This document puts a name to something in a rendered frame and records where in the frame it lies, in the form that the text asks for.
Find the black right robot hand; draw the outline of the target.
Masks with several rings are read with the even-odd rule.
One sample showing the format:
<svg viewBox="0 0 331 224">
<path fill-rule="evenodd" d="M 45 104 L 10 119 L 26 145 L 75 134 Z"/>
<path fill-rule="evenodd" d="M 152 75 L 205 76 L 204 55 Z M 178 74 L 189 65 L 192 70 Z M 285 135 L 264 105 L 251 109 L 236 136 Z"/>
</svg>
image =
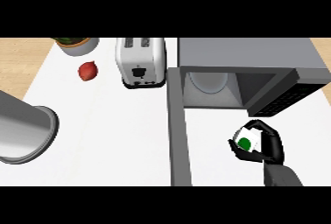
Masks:
<svg viewBox="0 0 331 224">
<path fill-rule="evenodd" d="M 261 121 L 251 120 L 244 127 L 261 131 L 261 151 L 242 150 L 232 139 L 227 140 L 235 156 L 251 162 L 266 162 L 269 165 L 280 165 L 285 161 L 283 146 L 276 130 Z"/>
</svg>

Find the white milk carton green spot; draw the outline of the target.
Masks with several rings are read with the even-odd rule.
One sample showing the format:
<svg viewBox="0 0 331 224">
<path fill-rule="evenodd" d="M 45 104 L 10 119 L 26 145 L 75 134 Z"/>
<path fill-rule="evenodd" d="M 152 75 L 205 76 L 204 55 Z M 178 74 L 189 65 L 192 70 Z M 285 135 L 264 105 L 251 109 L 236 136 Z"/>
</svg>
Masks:
<svg viewBox="0 0 331 224">
<path fill-rule="evenodd" d="M 248 152 L 255 150 L 260 143 L 260 137 L 245 128 L 241 127 L 232 137 L 236 146 Z"/>
</svg>

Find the grey microwave door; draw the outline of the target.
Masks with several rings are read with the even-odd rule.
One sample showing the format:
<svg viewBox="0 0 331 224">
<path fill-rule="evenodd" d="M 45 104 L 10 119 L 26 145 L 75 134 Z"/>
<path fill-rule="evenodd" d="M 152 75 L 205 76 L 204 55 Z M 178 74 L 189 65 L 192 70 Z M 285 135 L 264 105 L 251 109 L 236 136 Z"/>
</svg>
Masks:
<svg viewBox="0 0 331 224">
<path fill-rule="evenodd" d="M 181 101 L 181 75 L 177 67 L 167 73 L 167 105 L 170 132 L 170 185 L 190 186 L 192 172 Z"/>
</svg>

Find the grey microwave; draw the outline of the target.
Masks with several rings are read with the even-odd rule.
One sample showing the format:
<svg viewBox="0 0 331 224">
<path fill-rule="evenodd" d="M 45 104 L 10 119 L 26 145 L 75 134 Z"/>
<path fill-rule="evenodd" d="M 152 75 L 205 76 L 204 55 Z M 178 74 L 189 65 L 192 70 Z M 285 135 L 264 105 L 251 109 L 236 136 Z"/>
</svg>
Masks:
<svg viewBox="0 0 331 224">
<path fill-rule="evenodd" d="M 183 107 L 244 109 L 272 117 L 331 83 L 309 38 L 180 38 Z M 205 94 L 189 73 L 227 73 L 223 90 Z"/>
</svg>

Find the white glass microwave plate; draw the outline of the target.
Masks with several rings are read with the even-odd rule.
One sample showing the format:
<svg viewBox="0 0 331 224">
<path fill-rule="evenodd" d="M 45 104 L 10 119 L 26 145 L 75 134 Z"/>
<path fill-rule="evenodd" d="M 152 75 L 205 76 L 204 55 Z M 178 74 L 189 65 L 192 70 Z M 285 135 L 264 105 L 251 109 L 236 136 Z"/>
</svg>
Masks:
<svg viewBox="0 0 331 224">
<path fill-rule="evenodd" d="M 227 73 L 189 73 L 193 86 L 205 93 L 218 93 L 227 83 Z"/>
</svg>

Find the white toaster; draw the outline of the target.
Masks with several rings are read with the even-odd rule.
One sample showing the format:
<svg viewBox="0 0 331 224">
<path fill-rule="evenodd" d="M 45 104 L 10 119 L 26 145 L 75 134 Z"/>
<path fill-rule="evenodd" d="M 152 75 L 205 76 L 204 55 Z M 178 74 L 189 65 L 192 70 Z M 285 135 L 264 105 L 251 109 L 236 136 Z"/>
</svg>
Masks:
<svg viewBox="0 0 331 224">
<path fill-rule="evenodd" d="M 164 38 L 116 38 L 115 61 L 127 89 L 159 88 L 165 84 Z"/>
</svg>

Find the red sweet potato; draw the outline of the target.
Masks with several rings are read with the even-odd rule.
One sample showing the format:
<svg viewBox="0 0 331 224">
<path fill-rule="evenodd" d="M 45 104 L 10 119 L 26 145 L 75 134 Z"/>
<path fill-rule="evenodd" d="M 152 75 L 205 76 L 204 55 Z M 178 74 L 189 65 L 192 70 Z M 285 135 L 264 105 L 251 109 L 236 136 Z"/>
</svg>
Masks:
<svg viewBox="0 0 331 224">
<path fill-rule="evenodd" d="M 93 61 L 85 62 L 79 66 L 77 72 L 78 72 L 78 77 L 82 81 L 93 80 L 97 76 L 97 73 L 99 73 L 99 69 L 97 69 L 97 66 L 96 66 L 94 62 Z"/>
</svg>

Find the grey plant pot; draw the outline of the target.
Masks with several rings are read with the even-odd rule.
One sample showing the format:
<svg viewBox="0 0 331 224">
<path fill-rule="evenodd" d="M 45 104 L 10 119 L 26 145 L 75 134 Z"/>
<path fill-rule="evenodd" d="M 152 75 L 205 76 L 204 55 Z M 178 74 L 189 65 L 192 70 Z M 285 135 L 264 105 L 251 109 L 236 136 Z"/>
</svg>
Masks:
<svg viewBox="0 0 331 224">
<path fill-rule="evenodd" d="M 78 43 L 63 45 L 56 41 L 56 45 L 68 56 L 77 57 L 88 54 L 99 45 L 99 38 L 85 38 Z"/>
</svg>

